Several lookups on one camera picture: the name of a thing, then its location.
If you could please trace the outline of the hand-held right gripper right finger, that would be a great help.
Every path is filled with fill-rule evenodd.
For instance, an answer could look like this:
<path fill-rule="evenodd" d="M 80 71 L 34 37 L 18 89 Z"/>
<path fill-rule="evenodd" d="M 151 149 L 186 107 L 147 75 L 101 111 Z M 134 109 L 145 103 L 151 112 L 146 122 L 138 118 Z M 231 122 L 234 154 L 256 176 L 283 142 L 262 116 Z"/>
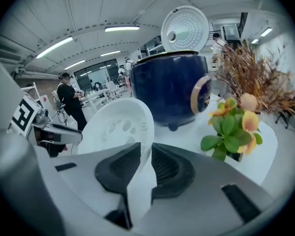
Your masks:
<path fill-rule="evenodd" d="M 225 162 L 155 143 L 151 164 L 157 186 L 141 236 L 251 235 L 270 219 L 274 199 Z"/>

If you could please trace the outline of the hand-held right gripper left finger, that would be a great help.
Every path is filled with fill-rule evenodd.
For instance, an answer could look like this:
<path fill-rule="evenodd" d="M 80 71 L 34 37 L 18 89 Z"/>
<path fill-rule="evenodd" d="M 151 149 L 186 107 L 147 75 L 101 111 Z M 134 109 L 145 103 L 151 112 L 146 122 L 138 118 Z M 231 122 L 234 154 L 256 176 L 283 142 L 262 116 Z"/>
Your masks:
<path fill-rule="evenodd" d="M 36 159 L 60 227 L 50 236 L 141 236 L 131 229 L 126 195 L 140 143 L 59 158 L 37 147 Z"/>

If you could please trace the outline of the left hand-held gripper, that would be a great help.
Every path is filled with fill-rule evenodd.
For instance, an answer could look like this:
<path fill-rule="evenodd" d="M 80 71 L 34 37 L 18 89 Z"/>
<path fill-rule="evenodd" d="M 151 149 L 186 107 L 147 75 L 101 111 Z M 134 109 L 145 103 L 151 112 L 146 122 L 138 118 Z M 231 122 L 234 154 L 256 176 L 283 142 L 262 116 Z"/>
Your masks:
<path fill-rule="evenodd" d="M 36 146 L 40 143 L 41 131 L 50 121 L 48 110 L 25 93 L 15 110 L 8 132 L 22 135 Z M 51 124 L 50 132 L 54 143 L 59 145 L 78 144 L 83 139 L 81 131 L 65 125 Z"/>

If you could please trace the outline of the white perforated round plate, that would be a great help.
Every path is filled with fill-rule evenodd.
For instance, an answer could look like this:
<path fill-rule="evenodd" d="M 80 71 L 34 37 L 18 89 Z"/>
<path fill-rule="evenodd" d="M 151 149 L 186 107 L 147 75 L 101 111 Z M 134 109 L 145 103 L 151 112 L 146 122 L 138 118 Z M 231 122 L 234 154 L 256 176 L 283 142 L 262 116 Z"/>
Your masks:
<path fill-rule="evenodd" d="M 140 164 L 134 179 L 126 186 L 130 218 L 138 222 L 151 208 L 151 191 L 157 186 L 151 164 L 154 121 L 145 103 L 136 98 L 122 98 L 101 108 L 82 131 L 78 154 L 141 143 Z"/>

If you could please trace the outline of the dark blue rice cooker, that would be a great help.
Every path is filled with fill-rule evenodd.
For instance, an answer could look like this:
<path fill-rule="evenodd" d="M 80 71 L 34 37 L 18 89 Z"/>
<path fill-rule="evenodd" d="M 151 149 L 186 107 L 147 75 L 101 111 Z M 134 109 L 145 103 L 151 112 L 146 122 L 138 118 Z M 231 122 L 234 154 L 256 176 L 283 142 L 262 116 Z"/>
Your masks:
<path fill-rule="evenodd" d="M 203 112 L 210 100 L 211 77 L 199 52 L 209 37 L 209 23 L 198 8 L 172 10 L 161 28 L 164 51 L 139 60 L 131 71 L 134 95 L 156 123 L 176 131 Z"/>

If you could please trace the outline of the white background table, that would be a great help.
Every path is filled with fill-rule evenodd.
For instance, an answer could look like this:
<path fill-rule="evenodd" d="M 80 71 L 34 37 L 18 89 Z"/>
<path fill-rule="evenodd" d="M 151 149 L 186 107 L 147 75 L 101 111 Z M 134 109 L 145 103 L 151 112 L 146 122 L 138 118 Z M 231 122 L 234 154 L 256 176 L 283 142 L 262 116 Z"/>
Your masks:
<path fill-rule="evenodd" d="M 81 98 L 82 107 L 91 107 L 96 113 L 100 108 L 120 97 L 119 88 L 102 89 L 88 93 Z"/>

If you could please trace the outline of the orange flower potted plant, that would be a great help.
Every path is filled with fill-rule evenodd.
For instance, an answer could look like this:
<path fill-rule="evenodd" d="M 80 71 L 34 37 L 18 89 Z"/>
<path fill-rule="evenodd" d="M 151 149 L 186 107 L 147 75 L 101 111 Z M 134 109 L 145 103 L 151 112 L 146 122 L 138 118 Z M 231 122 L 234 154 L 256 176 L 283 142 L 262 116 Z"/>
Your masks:
<path fill-rule="evenodd" d="M 227 156 L 250 154 L 263 143 L 259 118 L 255 113 L 257 105 L 256 97 L 248 93 L 241 96 L 239 104 L 232 98 L 220 101 L 208 121 L 216 135 L 204 136 L 200 143 L 201 150 L 212 150 L 212 157 L 220 161 Z"/>

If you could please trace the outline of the dried brown plant in vase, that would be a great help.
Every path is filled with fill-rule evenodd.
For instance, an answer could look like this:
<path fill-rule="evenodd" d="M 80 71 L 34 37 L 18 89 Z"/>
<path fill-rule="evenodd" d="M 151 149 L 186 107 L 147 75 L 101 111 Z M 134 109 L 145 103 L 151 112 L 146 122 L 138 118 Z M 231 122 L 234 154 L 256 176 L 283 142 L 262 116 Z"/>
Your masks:
<path fill-rule="evenodd" d="M 238 104 L 241 96 L 248 93 L 257 99 L 256 113 L 276 114 L 295 106 L 291 73 L 278 69 L 280 58 L 270 54 L 256 60 L 255 54 L 246 45 L 235 50 L 225 45 L 220 62 L 222 68 L 215 77 L 229 86 L 228 92 Z"/>

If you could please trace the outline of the black office chair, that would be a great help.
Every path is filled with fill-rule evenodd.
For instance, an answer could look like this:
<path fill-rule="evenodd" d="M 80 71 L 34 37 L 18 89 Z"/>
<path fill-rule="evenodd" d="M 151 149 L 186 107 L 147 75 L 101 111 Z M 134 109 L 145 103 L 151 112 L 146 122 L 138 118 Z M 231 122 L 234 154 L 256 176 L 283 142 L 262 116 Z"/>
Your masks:
<path fill-rule="evenodd" d="M 295 106 L 292 106 L 291 110 L 284 110 L 283 112 L 280 112 L 278 118 L 275 121 L 275 124 L 277 124 L 279 119 L 281 118 L 286 124 L 285 129 L 288 129 L 289 121 L 294 114 L 295 114 Z"/>

